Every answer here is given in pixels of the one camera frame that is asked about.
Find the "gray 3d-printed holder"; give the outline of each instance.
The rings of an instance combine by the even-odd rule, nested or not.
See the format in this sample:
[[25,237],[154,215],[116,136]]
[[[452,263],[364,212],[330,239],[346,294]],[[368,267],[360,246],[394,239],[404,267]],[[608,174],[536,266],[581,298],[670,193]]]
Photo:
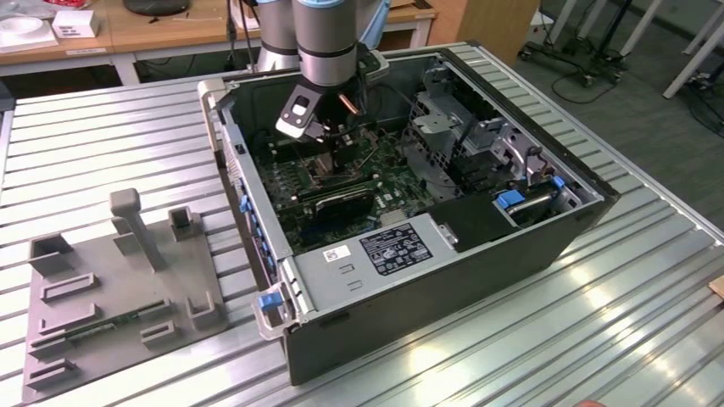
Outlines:
[[22,401],[50,397],[226,328],[201,217],[144,225],[134,190],[110,194],[117,236],[30,241]]

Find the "cart wheel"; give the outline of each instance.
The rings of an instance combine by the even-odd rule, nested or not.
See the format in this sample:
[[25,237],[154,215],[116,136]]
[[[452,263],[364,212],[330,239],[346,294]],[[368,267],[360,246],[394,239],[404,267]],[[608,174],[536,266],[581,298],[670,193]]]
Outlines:
[[520,51],[520,59],[522,59],[524,61],[529,61],[532,55],[533,53],[530,53],[530,50],[528,48]]

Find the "green circuit board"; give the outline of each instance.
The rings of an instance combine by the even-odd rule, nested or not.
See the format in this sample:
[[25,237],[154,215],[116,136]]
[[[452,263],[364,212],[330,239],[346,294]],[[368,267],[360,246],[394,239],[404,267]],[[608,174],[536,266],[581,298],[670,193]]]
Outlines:
[[[398,151],[393,133],[352,134],[354,159],[345,170],[320,175],[313,169],[320,156],[282,163],[258,164],[258,174],[281,228],[296,254],[404,220],[424,211],[434,200]],[[358,192],[373,199],[369,212],[325,224],[314,221],[317,203]]]

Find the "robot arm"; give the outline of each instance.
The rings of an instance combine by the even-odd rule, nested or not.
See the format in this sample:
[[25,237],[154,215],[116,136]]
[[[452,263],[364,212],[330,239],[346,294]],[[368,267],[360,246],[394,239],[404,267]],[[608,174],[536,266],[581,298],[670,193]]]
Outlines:
[[384,65],[369,50],[380,42],[390,0],[257,0],[257,4],[258,70],[289,68],[298,61],[302,72],[276,128],[293,138],[305,134],[317,138],[333,128],[329,123],[340,121],[340,107],[349,108],[340,95],[358,90],[354,78]]

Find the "gray fixture post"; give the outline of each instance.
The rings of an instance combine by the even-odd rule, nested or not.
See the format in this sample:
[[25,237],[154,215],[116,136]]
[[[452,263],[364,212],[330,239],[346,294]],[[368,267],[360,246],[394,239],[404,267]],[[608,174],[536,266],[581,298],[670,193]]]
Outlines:
[[166,264],[160,256],[158,246],[156,246],[153,237],[150,236],[148,229],[145,229],[144,221],[140,219],[138,191],[136,191],[134,188],[114,191],[110,193],[109,202],[110,212],[113,213],[113,216],[120,216],[125,219],[153,270],[161,270]]

